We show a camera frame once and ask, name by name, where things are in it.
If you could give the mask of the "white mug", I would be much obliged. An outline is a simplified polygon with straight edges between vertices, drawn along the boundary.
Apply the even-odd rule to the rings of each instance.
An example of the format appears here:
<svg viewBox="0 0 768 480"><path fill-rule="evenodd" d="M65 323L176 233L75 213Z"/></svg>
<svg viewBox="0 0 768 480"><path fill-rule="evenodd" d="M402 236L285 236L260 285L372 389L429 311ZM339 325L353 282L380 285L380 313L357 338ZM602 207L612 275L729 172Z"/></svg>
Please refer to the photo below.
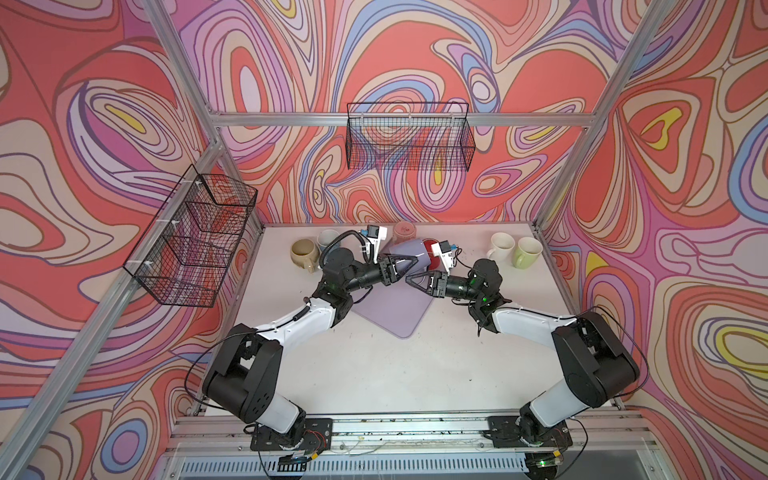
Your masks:
<svg viewBox="0 0 768 480"><path fill-rule="evenodd" d="M490 249L485 257L497 264L508 264L516 246L515 238L505 232L496 232L490 237Z"/></svg>

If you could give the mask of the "beige speckled mug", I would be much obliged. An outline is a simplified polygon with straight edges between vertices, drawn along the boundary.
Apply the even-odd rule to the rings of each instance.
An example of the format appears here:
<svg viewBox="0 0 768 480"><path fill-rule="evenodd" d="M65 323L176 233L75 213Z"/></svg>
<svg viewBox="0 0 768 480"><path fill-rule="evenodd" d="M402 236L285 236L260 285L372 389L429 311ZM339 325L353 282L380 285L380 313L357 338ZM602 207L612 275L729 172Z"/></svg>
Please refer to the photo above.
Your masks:
<svg viewBox="0 0 768 480"><path fill-rule="evenodd" d="M299 268L314 273L318 268L320 251L315 242L309 238L295 241L290 248L291 261Z"/></svg>

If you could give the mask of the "light green mug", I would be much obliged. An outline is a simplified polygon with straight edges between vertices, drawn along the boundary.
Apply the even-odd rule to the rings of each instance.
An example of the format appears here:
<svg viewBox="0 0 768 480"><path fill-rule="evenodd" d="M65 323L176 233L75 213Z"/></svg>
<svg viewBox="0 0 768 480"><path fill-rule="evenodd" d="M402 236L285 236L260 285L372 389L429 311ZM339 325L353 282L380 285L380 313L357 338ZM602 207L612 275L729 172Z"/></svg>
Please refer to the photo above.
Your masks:
<svg viewBox="0 0 768 480"><path fill-rule="evenodd" d="M513 255L512 266L525 270L530 268L543 252L543 244L534 237L522 237L517 241Z"/></svg>

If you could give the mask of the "purple grey mug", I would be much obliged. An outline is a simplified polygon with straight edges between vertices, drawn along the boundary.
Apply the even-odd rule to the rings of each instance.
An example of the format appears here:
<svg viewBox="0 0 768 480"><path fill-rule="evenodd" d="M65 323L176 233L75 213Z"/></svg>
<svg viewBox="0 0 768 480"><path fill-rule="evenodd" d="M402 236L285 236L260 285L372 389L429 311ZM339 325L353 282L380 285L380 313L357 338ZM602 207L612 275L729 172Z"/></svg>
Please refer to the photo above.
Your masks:
<svg viewBox="0 0 768 480"><path fill-rule="evenodd" d="M432 265L432 257L428 251L426 239L414 238L397 244L390 242L384 252L392 255L415 257L416 262L406 272L407 275L426 272Z"/></svg>

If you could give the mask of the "blue textured mug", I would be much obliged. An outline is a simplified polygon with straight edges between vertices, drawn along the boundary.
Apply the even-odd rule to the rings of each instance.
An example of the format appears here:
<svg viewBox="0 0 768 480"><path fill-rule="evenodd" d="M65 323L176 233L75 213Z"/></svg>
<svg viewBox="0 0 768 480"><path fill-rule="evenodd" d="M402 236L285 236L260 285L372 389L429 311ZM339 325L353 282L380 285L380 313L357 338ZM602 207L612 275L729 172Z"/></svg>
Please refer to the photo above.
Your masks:
<svg viewBox="0 0 768 480"><path fill-rule="evenodd" d="M335 229L324 229L316 237L316 244L320 253L324 252L340 235Z"/></svg>

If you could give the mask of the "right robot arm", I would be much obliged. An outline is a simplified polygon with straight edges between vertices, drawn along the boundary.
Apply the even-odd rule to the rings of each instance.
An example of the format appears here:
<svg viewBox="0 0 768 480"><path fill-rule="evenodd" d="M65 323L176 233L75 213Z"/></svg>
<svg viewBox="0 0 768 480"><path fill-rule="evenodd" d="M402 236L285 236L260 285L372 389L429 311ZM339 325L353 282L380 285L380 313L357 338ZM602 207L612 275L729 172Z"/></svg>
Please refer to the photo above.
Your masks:
<svg viewBox="0 0 768 480"><path fill-rule="evenodd" d="M514 335L553 349L563 379L526 403L516 420L517 435L534 446L567 418L597 408L640 377L640 368L605 318L594 312L563 316L521 306L501 293L495 261L480 259L465 276L442 271L409 275L411 287L433 298L466 304L478 330Z"/></svg>

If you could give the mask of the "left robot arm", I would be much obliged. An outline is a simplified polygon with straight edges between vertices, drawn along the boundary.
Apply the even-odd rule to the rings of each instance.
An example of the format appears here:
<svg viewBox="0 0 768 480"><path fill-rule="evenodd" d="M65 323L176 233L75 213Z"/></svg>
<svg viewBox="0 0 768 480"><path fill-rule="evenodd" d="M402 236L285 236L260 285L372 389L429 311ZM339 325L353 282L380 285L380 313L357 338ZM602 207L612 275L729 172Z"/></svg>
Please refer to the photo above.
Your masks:
<svg viewBox="0 0 768 480"><path fill-rule="evenodd" d="M202 393L245 424L258 424L291 443L306 431L306 412L277 393L282 357L331 330L352 309L352 293L399 282L418 263L413 255L384 253L361 262L347 248L320 258L322 277L304 305L259 327L235 325L223 339Z"/></svg>

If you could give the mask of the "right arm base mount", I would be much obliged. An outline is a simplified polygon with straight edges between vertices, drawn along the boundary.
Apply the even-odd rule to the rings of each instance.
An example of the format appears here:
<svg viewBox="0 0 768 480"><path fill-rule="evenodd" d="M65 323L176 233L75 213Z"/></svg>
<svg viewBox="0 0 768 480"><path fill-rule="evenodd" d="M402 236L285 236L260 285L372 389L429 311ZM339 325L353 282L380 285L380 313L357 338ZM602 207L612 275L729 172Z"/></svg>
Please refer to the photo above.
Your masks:
<svg viewBox="0 0 768 480"><path fill-rule="evenodd" d="M552 427L541 426L533 417L490 416L488 428L481 432L495 448L555 448L567 449L573 445L565 421Z"/></svg>

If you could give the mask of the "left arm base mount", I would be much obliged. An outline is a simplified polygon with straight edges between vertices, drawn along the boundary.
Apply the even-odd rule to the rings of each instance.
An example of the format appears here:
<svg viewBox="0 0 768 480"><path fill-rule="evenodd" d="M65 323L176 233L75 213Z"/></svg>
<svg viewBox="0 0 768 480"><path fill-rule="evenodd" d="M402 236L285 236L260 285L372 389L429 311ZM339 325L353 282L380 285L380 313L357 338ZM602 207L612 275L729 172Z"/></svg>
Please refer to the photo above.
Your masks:
<svg viewBox="0 0 768 480"><path fill-rule="evenodd" d="M243 432L251 437L252 451L322 453L331 447L333 426L331 418L317 417L300 420L287 433L260 424L248 424Z"/></svg>

